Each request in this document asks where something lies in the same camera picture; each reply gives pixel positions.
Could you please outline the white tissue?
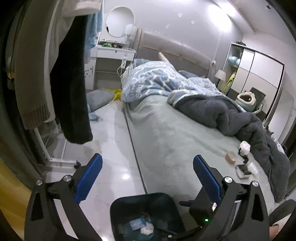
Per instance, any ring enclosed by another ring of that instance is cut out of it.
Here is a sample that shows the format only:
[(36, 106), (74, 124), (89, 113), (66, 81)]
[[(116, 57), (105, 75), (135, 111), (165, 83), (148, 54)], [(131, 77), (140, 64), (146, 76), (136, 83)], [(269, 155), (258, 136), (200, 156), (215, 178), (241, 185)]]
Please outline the white tissue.
[(147, 223), (145, 227), (140, 229), (142, 235), (152, 235), (154, 233), (154, 226), (151, 223)]

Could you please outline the blue plastic wrapper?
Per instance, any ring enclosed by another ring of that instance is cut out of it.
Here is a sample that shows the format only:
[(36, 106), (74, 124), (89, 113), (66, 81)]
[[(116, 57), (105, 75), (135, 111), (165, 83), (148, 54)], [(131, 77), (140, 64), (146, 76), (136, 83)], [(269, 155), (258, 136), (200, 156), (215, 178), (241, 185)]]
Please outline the blue plastic wrapper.
[(147, 225), (146, 221), (143, 218), (131, 220), (129, 224), (133, 231), (140, 230), (141, 228), (144, 228)]

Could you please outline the dark teal trash bin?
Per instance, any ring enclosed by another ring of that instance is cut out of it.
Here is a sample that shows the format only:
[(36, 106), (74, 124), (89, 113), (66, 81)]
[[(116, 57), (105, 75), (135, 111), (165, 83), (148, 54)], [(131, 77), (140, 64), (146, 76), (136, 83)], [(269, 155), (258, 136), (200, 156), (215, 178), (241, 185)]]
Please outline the dark teal trash bin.
[[(130, 221), (143, 218), (154, 226), (152, 235), (133, 231)], [(115, 240), (170, 240), (185, 232), (174, 200), (165, 193), (127, 196), (116, 199), (110, 207), (110, 221)]]

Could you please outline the yellow curtain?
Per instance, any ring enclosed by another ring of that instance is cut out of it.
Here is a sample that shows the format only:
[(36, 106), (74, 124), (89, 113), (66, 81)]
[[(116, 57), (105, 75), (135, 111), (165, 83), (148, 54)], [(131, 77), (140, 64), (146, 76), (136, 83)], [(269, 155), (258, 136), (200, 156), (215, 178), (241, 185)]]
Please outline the yellow curtain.
[(1, 161), (1, 211), (22, 240), (30, 195), (31, 191)]

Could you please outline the white clothes rack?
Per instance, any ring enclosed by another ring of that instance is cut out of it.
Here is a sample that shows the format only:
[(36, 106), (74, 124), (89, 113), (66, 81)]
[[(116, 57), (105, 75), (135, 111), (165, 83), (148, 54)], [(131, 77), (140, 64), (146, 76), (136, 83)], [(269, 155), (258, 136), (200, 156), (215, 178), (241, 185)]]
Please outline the white clothes rack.
[(34, 129), (34, 132), (37, 137), (37, 143), (41, 147), (42, 153), (46, 159), (46, 162), (43, 165), (44, 170), (72, 173), (75, 170), (75, 166), (77, 166), (78, 161), (64, 159), (68, 143), (64, 134), (58, 133), (41, 137), (37, 128)]

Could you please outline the grey bed mattress sheet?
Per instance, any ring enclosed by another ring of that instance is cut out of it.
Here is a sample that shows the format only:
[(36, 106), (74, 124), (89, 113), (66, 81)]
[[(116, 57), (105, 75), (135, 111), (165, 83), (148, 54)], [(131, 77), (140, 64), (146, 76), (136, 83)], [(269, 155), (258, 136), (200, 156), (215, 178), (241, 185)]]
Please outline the grey bed mattress sheet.
[(237, 152), (240, 141), (222, 134), (183, 114), (161, 95), (125, 103), (125, 114), (137, 163), (147, 192), (164, 192), (176, 202), (194, 199), (201, 183), (193, 169), (193, 159), (201, 155), (222, 176), (237, 183), (257, 181), (268, 208), (275, 204), (268, 176), (252, 154), (249, 161), (257, 173), (240, 179), (225, 155)]

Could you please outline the white crumpled tissue ball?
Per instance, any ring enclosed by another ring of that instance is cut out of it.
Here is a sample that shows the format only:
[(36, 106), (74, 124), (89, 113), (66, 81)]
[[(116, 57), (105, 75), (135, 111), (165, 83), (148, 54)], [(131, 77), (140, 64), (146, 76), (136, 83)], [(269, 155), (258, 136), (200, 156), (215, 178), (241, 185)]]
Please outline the white crumpled tissue ball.
[(240, 154), (240, 156), (247, 156), (250, 152), (250, 148), (251, 148), (251, 145), (247, 142), (247, 141), (242, 141), (240, 144), (239, 144), (239, 151), (238, 153)]

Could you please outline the dark grey fleece blanket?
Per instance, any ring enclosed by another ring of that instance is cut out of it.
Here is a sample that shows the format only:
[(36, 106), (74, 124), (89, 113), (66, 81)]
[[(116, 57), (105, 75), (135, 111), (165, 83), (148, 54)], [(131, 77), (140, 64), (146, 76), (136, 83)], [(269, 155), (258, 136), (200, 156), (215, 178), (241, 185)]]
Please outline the dark grey fleece blanket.
[(262, 121), (222, 95), (184, 94), (168, 97), (168, 103), (189, 118), (215, 128), (225, 136), (236, 137), (250, 144), (250, 151), (268, 177), (274, 201), (283, 200), (290, 176), (290, 161), (278, 150), (274, 140), (263, 128)]

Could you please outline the plush slipper toy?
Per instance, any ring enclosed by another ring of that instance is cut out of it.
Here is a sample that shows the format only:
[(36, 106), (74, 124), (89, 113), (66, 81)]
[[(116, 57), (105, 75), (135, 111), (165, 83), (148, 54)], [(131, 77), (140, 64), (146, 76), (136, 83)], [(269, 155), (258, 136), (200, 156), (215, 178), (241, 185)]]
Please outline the plush slipper toy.
[(235, 102), (248, 112), (253, 112), (256, 107), (256, 98), (252, 92), (244, 92), (239, 94)]

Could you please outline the grey floor cushion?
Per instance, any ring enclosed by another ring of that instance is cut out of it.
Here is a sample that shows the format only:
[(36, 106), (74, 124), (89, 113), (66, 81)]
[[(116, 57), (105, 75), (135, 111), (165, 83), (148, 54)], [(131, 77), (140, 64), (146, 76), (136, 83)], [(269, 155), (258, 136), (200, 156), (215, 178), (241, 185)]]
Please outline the grey floor cushion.
[(90, 112), (107, 105), (115, 97), (115, 93), (106, 89), (97, 89), (86, 94), (87, 105)]

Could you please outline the bedside lamp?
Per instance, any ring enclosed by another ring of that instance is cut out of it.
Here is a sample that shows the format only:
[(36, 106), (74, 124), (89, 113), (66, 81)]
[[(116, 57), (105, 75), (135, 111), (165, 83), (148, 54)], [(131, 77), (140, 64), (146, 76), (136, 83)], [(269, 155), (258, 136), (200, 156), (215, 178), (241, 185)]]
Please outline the bedside lamp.
[(218, 70), (215, 74), (215, 77), (218, 79), (216, 86), (220, 83), (220, 81), (225, 81), (226, 80), (226, 72), (223, 70)]

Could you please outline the yellow cloth on floor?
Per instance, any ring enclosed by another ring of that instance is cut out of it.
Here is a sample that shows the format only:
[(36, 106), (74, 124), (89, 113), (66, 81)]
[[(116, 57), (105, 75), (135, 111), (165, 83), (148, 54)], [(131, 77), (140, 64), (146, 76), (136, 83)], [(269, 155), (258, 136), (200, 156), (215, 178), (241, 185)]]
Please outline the yellow cloth on floor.
[(122, 89), (107, 89), (109, 92), (114, 94), (113, 101), (121, 99)]

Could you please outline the black hanging garment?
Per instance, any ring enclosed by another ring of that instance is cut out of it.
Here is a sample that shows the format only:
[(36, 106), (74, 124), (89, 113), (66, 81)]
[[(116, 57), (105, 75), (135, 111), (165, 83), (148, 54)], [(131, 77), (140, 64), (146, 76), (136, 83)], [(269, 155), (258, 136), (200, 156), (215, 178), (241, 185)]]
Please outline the black hanging garment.
[(93, 139), (84, 78), (84, 44), (88, 16), (76, 16), (50, 73), (54, 111), (65, 138), (74, 144)]

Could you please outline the blue white patterned duvet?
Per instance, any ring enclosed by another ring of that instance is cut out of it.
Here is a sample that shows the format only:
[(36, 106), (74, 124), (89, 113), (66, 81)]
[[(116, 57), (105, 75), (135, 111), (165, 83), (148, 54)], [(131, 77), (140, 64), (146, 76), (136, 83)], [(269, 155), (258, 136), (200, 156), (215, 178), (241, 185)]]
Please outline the blue white patterned duvet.
[(121, 100), (126, 103), (142, 101), (152, 95), (167, 97), (171, 105), (191, 95), (226, 96), (208, 78), (186, 78), (172, 64), (163, 61), (148, 61), (138, 66), (130, 64), (121, 84)]

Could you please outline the white wardrobe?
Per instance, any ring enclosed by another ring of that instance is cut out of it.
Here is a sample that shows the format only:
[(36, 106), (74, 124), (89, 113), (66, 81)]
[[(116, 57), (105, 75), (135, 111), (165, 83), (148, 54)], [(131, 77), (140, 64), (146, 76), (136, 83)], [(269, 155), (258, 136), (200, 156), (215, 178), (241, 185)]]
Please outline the white wardrobe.
[(258, 115), (263, 125), (268, 126), (280, 100), (285, 65), (265, 53), (231, 43), (222, 71), (226, 77), (218, 84), (219, 90), (234, 76), (226, 92), (231, 99), (252, 89), (265, 95), (262, 101), (257, 101), (262, 108)]

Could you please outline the white vanity desk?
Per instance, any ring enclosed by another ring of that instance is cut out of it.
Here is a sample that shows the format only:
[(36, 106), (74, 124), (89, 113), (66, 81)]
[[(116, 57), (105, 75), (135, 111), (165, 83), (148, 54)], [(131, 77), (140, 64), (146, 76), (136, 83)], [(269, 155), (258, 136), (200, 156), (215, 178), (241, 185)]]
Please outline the white vanity desk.
[(89, 62), (84, 65), (86, 90), (120, 89), (121, 76), (136, 54), (137, 52), (130, 48), (102, 45), (92, 48)]

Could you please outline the grey padded headboard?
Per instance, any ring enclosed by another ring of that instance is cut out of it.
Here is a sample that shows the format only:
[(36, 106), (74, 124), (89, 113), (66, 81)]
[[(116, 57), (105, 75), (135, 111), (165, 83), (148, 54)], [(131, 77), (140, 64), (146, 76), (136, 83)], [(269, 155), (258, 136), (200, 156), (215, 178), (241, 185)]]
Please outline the grey padded headboard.
[(198, 76), (207, 77), (211, 69), (211, 59), (194, 48), (144, 29), (137, 29), (132, 48), (137, 58), (153, 61), (159, 60), (161, 52), (177, 70)]

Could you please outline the beige knit sweater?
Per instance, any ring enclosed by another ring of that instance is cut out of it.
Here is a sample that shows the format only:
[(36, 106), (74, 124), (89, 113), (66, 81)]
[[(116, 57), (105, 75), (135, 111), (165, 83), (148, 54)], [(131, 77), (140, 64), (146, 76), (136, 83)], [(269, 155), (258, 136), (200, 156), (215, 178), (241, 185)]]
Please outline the beige knit sweater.
[(15, 91), (23, 126), (33, 130), (55, 117), (50, 72), (74, 18), (99, 12), (101, 1), (31, 1), (15, 48)]

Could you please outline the light blue hanging garment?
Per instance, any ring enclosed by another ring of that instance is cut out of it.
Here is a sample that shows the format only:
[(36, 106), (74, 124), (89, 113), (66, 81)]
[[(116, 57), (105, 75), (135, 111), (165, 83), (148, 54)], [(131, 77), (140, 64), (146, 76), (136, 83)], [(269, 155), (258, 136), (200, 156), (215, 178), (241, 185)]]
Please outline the light blue hanging garment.
[(90, 62), (91, 49), (97, 45), (97, 36), (103, 28), (103, 7), (99, 12), (88, 16), (84, 44), (84, 63)]

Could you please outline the round wall mirror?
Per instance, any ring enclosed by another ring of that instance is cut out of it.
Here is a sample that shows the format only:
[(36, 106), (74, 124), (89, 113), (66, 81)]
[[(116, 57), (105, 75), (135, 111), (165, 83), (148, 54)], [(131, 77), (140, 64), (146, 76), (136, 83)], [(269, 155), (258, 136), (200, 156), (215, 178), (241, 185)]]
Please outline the round wall mirror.
[(109, 12), (105, 24), (109, 35), (120, 38), (125, 36), (127, 25), (135, 24), (135, 17), (130, 8), (117, 6)]

